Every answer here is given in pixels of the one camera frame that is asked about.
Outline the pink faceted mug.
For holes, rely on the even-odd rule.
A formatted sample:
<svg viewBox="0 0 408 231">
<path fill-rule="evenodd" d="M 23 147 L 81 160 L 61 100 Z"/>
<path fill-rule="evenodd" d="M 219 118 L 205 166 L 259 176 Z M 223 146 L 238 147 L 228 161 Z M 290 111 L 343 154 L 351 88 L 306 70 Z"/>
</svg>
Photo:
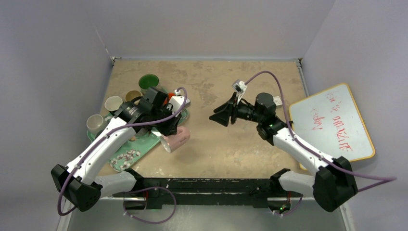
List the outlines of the pink faceted mug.
<svg viewBox="0 0 408 231">
<path fill-rule="evenodd" d="M 179 126 L 177 127 L 177 133 L 175 135 L 162 135 L 160 137 L 160 142 L 168 153 L 172 153 L 179 147 L 183 146 L 190 139 L 190 136 L 190 131 L 186 127 Z"/>
</svg>

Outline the orange mug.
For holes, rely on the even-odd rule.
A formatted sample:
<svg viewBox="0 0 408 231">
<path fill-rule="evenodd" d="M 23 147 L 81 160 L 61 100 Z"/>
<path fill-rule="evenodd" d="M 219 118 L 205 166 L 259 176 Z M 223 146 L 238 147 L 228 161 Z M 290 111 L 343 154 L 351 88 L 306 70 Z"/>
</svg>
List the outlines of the orange mug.
<svg viewBox="0 0 408 231">
<path fill-rule="evenodd" d="M 169 99 L 171 99 L 171 98 L 174 97 L 174 96 L 176 96 L 175 93 L 168 93 L 168 94 L 167 94 L 167 97 L 168 97 Z"/>
</svg>

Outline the beige round mug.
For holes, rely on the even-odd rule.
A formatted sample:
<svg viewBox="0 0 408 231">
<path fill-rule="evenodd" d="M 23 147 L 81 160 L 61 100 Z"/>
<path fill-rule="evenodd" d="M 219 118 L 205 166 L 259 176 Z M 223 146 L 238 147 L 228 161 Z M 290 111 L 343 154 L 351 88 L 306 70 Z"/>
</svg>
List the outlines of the beige round mug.
<svg viewBox="0 0 408 231">
<path fill-rule="evenodd" d="M 143 94 L 138 90 L 131 90 L 125 94 L 125 102 L 130 102 L 137 97 L 141 97 Z"/>
</svg>

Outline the cream floral mug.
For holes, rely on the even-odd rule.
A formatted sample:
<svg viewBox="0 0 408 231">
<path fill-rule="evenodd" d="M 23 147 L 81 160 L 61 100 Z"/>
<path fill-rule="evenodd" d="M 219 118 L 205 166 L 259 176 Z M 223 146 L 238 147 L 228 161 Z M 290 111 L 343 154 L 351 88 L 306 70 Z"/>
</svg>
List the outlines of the cream floral mug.
<svg viewBox="0 0 408 231">
<path fill-rule="evenodd" d="M 146 91 L 150 87 L 159 87 L 160 80 L 154 74 L 146 74 L 139 79 L 138 85 L 141 91 Z"/>
</svg>

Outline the black mug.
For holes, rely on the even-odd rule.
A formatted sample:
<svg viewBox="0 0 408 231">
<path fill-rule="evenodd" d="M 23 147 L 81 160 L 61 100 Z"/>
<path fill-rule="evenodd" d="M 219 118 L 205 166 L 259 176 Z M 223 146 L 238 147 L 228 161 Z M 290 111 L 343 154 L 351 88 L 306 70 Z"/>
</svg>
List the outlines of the black mug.
<svg viewBox="0 0 408 231">
<path fill-rule="evenodd" d="M 116 110 L 122 105 L 123 99 L 119 96 L 111 96 L 109 97 L 105 103 L 104 108 L 112 115 L 115 114 Z"/>
</svg>

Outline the white-grey mug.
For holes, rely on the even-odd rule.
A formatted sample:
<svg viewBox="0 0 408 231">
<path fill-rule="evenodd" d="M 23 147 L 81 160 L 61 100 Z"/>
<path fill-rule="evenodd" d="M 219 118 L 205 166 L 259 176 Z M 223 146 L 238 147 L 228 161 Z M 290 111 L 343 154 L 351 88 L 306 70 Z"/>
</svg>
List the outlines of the white-grey mug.
<svg viewBox="0 0 408 231">
<path fill-rule="evenodd" d="M 94 137 L 97 137 L 104 129 L 106 129 L 111 115 L 102 116 L 100 114 L 91 115 L 86 122 L 88 132 L 93 134 Z"/>
</svg>

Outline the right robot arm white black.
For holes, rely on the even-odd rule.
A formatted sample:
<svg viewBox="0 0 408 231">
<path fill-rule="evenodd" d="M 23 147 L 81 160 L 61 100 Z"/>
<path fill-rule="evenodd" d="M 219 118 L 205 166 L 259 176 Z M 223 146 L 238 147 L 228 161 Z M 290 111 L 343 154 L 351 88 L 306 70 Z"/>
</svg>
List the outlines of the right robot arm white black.
<svg viewBox="0 0 408 231">
<path fill-rule="evenodd" d="M 355 177 L 345 173 L 352 171 L 350 162 L 342 156 L 312 154 L 318 149 L 300 138 L 295 139 L 290 127 L 276 115 L 276 104 L 269 93 L 258 94 L 254 105 L 239 102 L 233 93 L 227 102 L 213 110 L 209 119 L 225 127 L 237 119 L 256 122 L 256 130 L 263 140 L 288 153 L 310 172 L 304 175 L 284 170 L 273 175 L 270 189 L 274 195 L 296 192 L 313 197 L 321 208 L 332 212 L 358 193 Z"/>
</svg>

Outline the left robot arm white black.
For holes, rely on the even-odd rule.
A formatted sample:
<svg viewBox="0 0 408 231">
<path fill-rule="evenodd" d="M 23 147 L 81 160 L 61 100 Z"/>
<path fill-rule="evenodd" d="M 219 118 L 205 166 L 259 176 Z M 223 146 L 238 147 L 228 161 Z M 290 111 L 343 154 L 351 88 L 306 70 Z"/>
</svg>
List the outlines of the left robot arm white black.
<svg viewBox="0 0 408 231">
<path fill-rule="evenodd" d="M 178 124 L 182 110 L 189 105 L 184 87 L 176 89 L 172 97 L 150 87 L 142 97 L 111 104 L 112 118 L 91 145 L 67 165 L 57 164 L 51 170 L 59 191 L 58 214 L 66 216 L 72 212 L 63 212 L 63 198 L 70 201 L 74 209 L 87 211 L 101 197 L 119 192 L 127 192 L 132 197 L 141 195 L 143 183 L 126 170 L 107 177 L 99 177 L 98 173 L 111 156 L 141 130 L 157 131 L 164 137 L 168 152 L 182 146 L 188 138 Z"/>
</svg>

